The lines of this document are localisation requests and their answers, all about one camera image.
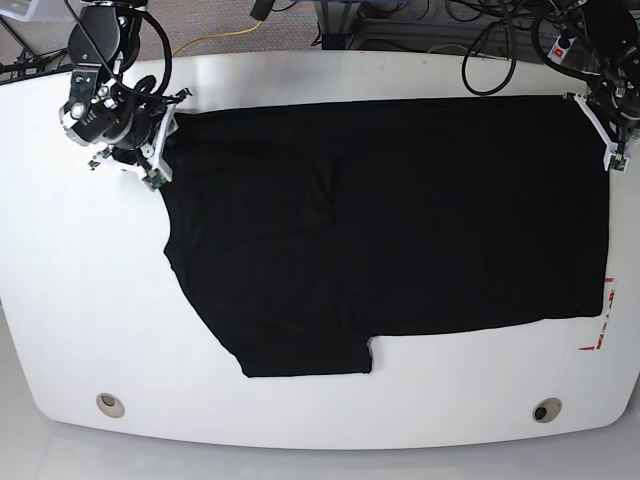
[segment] circular hole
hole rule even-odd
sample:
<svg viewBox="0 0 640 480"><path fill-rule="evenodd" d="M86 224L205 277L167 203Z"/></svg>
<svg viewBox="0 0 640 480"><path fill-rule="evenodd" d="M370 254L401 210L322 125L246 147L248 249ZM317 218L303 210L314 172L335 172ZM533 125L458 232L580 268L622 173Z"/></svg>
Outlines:
<svg viewBox="0 0 640 480"><path fill-rule="evenodd" d="M562 410L562 402L557 398L548 398L533 409L533 420L538 423L549 423L556 419Z"/></svg>
<svg viewBox="0 0 640 480"><path fill-rule="evenodd" d="M101 393L96 398L96 404L102 413L111 418L120 418L124 415L124 405L113 395Z"/></svg>
<svg viewBox="0 0 640 480"><path fill-rule="evenodd" d="M536 420L540 421L547 416L547 409L544 407L538 407L536 408L536 411L533 414L533 416L535 417Z"/></svg>

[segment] white table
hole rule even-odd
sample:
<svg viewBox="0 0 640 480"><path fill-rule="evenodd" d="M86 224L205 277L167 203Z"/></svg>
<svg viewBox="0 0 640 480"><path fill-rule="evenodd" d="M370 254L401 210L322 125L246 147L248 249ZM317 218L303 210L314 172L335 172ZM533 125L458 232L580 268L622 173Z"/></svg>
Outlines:
<svg viewBox="0 0 640 480"><path fill-rule="evenodd" d="M477 88L505 62L476 60ZM295 52L179 59L183 110L466 95L460 60L440 55ZM137 64L129 82L160 74ZM48 417L176 440L302 449L390 449L512 440L620 417L640 372L640 170L614 174L603 318L456 335L377 338L371 375L247 379L188 304L162 250L162 198L130 174L86 168L90 149L58 126L69 77L0 88L0 297L31 393ZM504 94L581 91L520 64ZM550 132L561 119L549 112ZM562 279L557 281L561 287ZM96 396L123 401L121 419ZM562 400L549 424L535 405Z"/></svg>

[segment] black cloth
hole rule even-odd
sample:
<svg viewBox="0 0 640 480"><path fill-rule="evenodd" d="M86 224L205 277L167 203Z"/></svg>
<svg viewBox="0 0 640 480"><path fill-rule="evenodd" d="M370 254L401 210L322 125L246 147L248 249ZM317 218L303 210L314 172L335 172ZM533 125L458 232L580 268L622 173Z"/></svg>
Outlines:
<svg viewBox="0 0 640 480"><path fill-rule="evenodd" d="M165 253L249 377L368 373L374 336L602 311L609 176L573 102L356 102L177 120Z"/></svg>

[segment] black t-shirt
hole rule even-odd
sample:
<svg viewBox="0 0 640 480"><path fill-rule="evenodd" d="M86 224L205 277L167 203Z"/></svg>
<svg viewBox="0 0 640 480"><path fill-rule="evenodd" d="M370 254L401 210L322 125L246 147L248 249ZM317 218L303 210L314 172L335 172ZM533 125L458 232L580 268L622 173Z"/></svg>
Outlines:
<svg viewBox="0 0 640 480"><path fill-rule="evenodd" d="M604 145L560 97L178 115L165 253L249 377L368 373L378 335L597 316Z"/></svg>

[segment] yellow cable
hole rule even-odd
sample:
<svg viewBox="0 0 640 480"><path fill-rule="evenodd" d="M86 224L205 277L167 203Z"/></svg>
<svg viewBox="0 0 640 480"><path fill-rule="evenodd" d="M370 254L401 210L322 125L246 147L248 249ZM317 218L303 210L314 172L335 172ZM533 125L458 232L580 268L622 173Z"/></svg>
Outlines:
<svg viewBox="0 0 640 480"><path fill-rule="evenodd" d="M198 43L198 42L202 42L203 40L211 40L213 38L224 38L224 37L233 37L234 35L242 35L244 33L251 33L255 30L258 29L258 27L262 25L262 22L258 22L257 25L254 25L251 28L247 28L246 30L240 30L238 32L228 32L228 33L214 33L211 35L205 35L203 37L198 37L198 38L194 38L193 40L188 41L187 43L185 43L184 45L182 45L181 47L176 48L173 51L173 56L175 57L177 54L179 54L182 50L184 50L185 48L190 47L191 45L193 45L194 43Z"/></svg>

